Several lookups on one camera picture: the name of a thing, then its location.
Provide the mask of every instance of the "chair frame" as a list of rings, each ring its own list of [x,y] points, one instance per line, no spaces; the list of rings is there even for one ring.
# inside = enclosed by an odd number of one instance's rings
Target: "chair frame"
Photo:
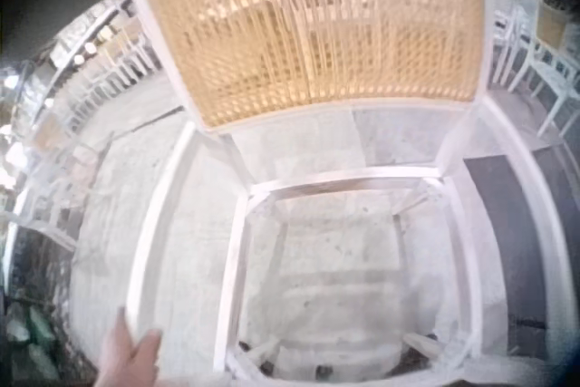
[[[571,331],[577,327],[577,313],[575,308],[566,306],[567,299],[574,294],[574,288],[570,281],[570,270],[561,224],[553,207],[554,203],[549,193],[537,164],[526,149],[517,131],[511,126],[505,114],[495,105],[487,95],[488,75],[490,69],[491,53],[493,49],[493,17],[494,10],[491,0],[485,0],[485,18],[487,20],[483,38],[483,54],[480,66],[479,82],[475,99],[470,103],[456,102],[426,102],[423,99],[389,99],[387,102],[378,104],[375,99],[370,102],[357,101],[347,102],[346,104],[332,105],[324,103],[324,109],[329,106],[342,107],[349,110],[357,108],[369,108],[379,106],[383,108],[392,107],[421,107],[437,108],[443,110],[464,111],[458,125],[451,130],[443,141],[435,162],[429,167],[426,166],[384,166],[370,167],[364,169],[351,169],[340,171],[328,171],[309,176],[303,176],[295,179],[274,180],[265,183],[255,183],[247,171],[243,158],[231,138],[231,130],[238,127],[244,121],[229,124],[225,129],[219,132],[205,131],[204,123],[201,121],[199,114],[189,97],[189,91],[183,82],[179,69],[175,64],[167,43],[165,42],[160,25],[157,22],[148,0],[133,0],[138,7],[139,16],[143,22],[144,28],[151,39],[152,46],[163,65],[170,81],[172,82],[178,96],[186,106],[193,123],[186,127],[183,137],[179,140],[196,141],[208,146],[212,150],[221,150],[222,158],[234,167],[239,176],[243,189],[238,197],[236,212],[233,220],[232,233],[229,241],[226,272],[223,281],[222,294],[220,300],[219,315],[217,321],[217,338],[214,353],[214,370],[217,372],[230,371],[239,380],[253,382],[254,385],[267,386],[306,386],[314,387],[313,382],[285,382],[266,378],[256,367],[247,355],[239,348],[237,343],[237,329],[241,305],[243,300],[243,290],[245,284],[245,275],[247,267],[247,250],[250,239],[250,228],[247,225],[247,216],[268,199],[279,200],[286,198],[296,198],[302,196],[316,195],[327,192],[343,192],[352,190],[368,189],[390,189],[390,188],[415,188],[419,184],[426,184],[431,189],[436,189],[444,194],[447,202],[444,207],[445,217],[448,221],[450,238],[453,249],[453,255],[456,259],[456,265],[459,284],[459,298],[461,308],[459,309],[459,324],[461,334],[458,334],[455,340],[445,346],[442,354],[429,370],[423,370],[407,375],[401,375],[389,380],[362,383],[343,383],[344,386],[364,385],[364,386],[386,386],[399,385],[408,383],[409,385],[440,385],[443,383],[453,382],[463,374],[462,368],[467,361],[476,361],[482,353],[482,299],[480,289],[480,276],[478,271],[477,259],[472,243],[472,235],[467,226],[464,210],[457,190],[455,189],[451,173],[453,165],[460,162],[462,151],[469,140],[469,134],[472,130],[475,117],[478,112],[487,111],[491,113],[491,118],[498,119],[490,123],[496,131],[504,130],[514,141],[512,149],[516,157],[513,164],[516,168],[520,180],[532,181],[533,184],[523,188],[528,199],[534,198],[541,201],[536,204],[530,204],[530,207],[537,213],[534,213],[536,224],[538,225],[538,235],[543,249],[543,258],[546,262],[551,262],[545,266],[546,271],[555,272],[554,268],[554,250],[551,246],[556,241],[557,267],[558,272],[549,277],[546,274],[546,287],[548,292],[548,311],[551,312],[548,324],[554,327],[554,337],[549,343],[549,352],[553,358],[561,356],[558,349],[562,346],[562,341],[569,343]],[[318,108],[309,107],[308,111],[312,113]],[[292,109],[285,111],[285,114],[296,114],[304,109]],[[255,117],[252,122],[264,117]],[[177,149],[179,153],[188,155],[185,151],[186,146],[181,144]],[[183,175],[176,176],[179,166],[176,162],[171,162],[171,171],[169,172],[169,181],[164,180],[164,187],[160,189],[159,203],[156,202],[154,208],[150,207],[153,216],[160,216],[164,204],[167,203],[169,192],[172,189],[172,178],[178,183],[183,182]],[[534,192],[537,186],[540,186],[540,193]],[[417,198],[413,195],[407,197],[400,205],[399,210],[393,214],[403,213],[406,208],[415,205]],[[539,216],[544,213],[544,209],[549,211],[548,217]],[[541,224],[549,220],[549,226],[541,228]],[[143,322],[142,309],[144,308],[144,286],[147,280],[143,277],[147,275],[146,269],[148,260],[151,259],[151,251],[155,250],[155,235],[163,234],[158,231],[161,226],[158,219],[154,219],[151,224],[153,228],[148,228],[149,235],[145,237],[143,251],[136,255],[136,260],[131,271],[130,291],[128,297],[128,316],[130,324],[134,331],[140,330],[139,326]]]

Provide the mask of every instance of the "white paint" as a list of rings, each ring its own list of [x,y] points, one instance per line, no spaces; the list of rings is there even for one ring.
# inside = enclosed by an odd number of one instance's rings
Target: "white paint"
[[[20,215],[24,210],[26,199],[28,198],[28,189],[23,190],[16,198],[14,204],[14,213]],[[2,257],[2,270],[4,273],[5,293],[10,293],[10,276],[12,274],[12,257],[15,251],[16,238],[18,237],[18,225],[14,222],[8,224],[8,233],[6,236],[6,246],[4,256]]]

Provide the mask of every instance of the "chair back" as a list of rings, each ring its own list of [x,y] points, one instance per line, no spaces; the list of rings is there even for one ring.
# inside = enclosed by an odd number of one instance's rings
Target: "chair back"
[[[542,3],[537,16],[536,37],[543,44],[559,50],[569,18],[566,14]]]
[[[148,1],[207,130],[315,103],[472,102],[479,86],[484,0]]]

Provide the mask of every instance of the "wooden chair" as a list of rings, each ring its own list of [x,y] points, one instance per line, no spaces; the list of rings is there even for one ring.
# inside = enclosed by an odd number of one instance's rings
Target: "wooden chair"
[[[505,31],[495,41],[501,46],[493,83],[506,85],[508,76],[520,51],[535,48],[532,37],[536,33],[536,17],[542,0],[497,0],[496,17],[505,20]]]
[[[554,120],[568,99],[580,101],[578,91],[580,65],[569,59],[560,50],[568,22],[567,15],[541,4],[535,22],[535,32],[532,33],[534,36],[531,38],[530,44],[536,49],[527,51],[526,59],[508,90],[513,92],[524,75],[531,69],[540,79],[532,92],[532,97],[536,97],[545,85],[549,86],[556,94],[554,106],[537,131],[539,137],[546,132],[550,122]],[[575,118],[577,117],[573,115],[573,118],[570,119],[571,122],[574,122]],[[571,122],[566,124],[566,131],[571,126]]]
[[[510,368],[516,363],[486,366],[479,359],[481,278],[472,235],[450,177],[461,160],[477,110],[489,101],[493,34],[489,0],[134,1],[195,123],[196,134],[191,137],[223,150],[245,187],[237,202],[227,254],[214,369],[232,372],[251,385],[315,385],[266,378],[238,345],[250,239],[246,221],[254,209],[268,199],[421,185],[447,199],[443,207],[457,267],[459,330],[446,345],[409,337],[411,346],[431,358],[430,368],[364,385],[439,385],[460,379],[471,365],[485,366],[488,373],[510,380]],[[255,183],[230,135],[236,128],[292,113],[390,105],[447,108],[462,116],[433,162],[330,171],[265,183]],[[415,191],[393,215],[405,213],[418,200]],[[136,307],[139,301],[128,307],[133,326],[139,322]],[[567,325],[575,325],[575,317],[570,319]]]

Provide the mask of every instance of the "chair seat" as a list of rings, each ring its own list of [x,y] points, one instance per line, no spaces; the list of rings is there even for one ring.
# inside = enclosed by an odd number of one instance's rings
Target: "chair seat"
[[[572,87],[572,84],[558,72],[553,66],[547,63],[535,63],[534,69],[537,74],[547,83],[556,95],[568,94],[569,97],[580,100],[578,91]]]

